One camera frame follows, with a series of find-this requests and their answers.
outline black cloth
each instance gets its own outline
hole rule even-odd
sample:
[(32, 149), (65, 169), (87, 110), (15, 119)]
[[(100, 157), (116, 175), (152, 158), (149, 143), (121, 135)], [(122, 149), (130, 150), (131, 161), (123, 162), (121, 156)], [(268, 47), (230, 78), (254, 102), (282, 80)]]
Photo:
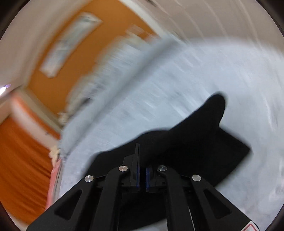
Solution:
[[(216, 186), (250, 150), (219, 127), (224, 111), (224, 97), (215, 94), (172, 129), (148, 131), (118, 148), (100, 153), (86, 175), (106, 175), (121, 165), (124, 157), (134, 154), (135, 145), (139, 143), (142, 168), (165, 164), (184, 176), (198, 174)], [(162, 195), (124, 195), (119, 230), (143, 227), (165, 216)]]

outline silver screw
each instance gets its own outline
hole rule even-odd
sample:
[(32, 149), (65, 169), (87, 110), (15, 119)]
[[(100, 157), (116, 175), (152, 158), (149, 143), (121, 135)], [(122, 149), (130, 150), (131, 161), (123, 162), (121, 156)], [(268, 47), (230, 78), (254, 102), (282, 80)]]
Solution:
[(121, 172), (125, 172), (125, 171), (127, 171), (128, 167), (125, 166), (125, 165), (122, 165), (122, 166), (120, 166), (118, 169), (119, 169), (119, 171), (121, 171)]
[(86, 181), (86, 182), (91, 182), (91, 181), (93, 181), (93, 180), (94, 180), (94, 177), (91, 176), (91, 175), (88, 175), (88, 176), (85, 177), (85, 181)]
[(161, 171), (161, 172), (166, 171), (166, 170), (167, 170), (167, 166), (165, 166), (165, 165), (160, 165), (160, 166), (158, 167), (158, 170)]
[(194, 181), (201, 181), (201, 176), (200, 176), (200, 175), (193, 175), (193, 176), (192, 176), (192, 179), (193, 179)]

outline bright light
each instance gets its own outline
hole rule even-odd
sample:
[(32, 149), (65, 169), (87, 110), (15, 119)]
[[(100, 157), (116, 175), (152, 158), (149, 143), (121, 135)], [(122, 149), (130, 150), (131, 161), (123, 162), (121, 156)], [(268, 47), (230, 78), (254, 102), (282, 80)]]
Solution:
[(1, 87), (1, 88), (0, 88), (0, 95), (2, 95), (5, 90), (6, 90), (6, 87)]

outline curtain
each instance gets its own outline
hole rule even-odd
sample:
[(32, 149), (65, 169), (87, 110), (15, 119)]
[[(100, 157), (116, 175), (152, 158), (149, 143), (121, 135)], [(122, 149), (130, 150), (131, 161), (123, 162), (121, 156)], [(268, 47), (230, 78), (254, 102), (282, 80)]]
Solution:
[(14, 217), (30, 224), (45, 210), (49, 150), (11, 117), (0, 125), (0, 201)]

